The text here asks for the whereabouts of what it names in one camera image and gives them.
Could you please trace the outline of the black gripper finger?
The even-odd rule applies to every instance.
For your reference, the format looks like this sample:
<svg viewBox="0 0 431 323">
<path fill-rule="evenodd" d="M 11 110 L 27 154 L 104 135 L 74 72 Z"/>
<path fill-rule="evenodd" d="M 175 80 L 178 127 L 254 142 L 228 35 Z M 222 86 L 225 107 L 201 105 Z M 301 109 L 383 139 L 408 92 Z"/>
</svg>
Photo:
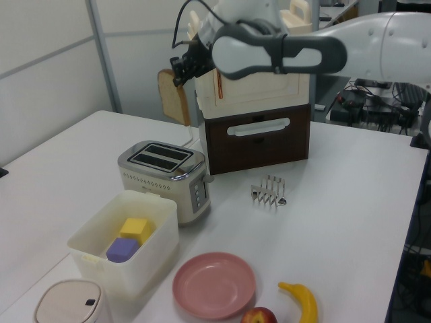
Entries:
<svg viewBox="0 0 431 323">
<path fill-rule="evenodd" d="M 175 69 L 173 70 L 173 72 L 174 72 L 173 84 L 176 87 L 182 87 L 186 82 L 194 78 L 197 74 L 197 71 L 195 69 L 191 69 L 191 70 Z"/>
<path fill-rule="evenodd" d="M 170 58 L 170 64 L 173 71 L 188 71 L 189 70 L 189 60 L 187 55 L 181 57 Z"/>
</svg>

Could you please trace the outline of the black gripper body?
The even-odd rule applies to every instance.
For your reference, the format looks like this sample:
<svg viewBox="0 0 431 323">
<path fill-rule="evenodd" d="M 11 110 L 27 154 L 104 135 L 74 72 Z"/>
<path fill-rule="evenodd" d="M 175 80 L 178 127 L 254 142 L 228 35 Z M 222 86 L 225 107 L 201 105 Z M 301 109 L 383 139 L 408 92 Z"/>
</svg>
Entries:
<svg viewBox="0 0 431 323">
<path fill-rule="evenodd" d="M 187 77 L 201 77 L 215 69 L 211 51 L 202 43 L 199 36 L 194 36 L 187 52 L 183 55 L 183 71 Z"/>
</svg>

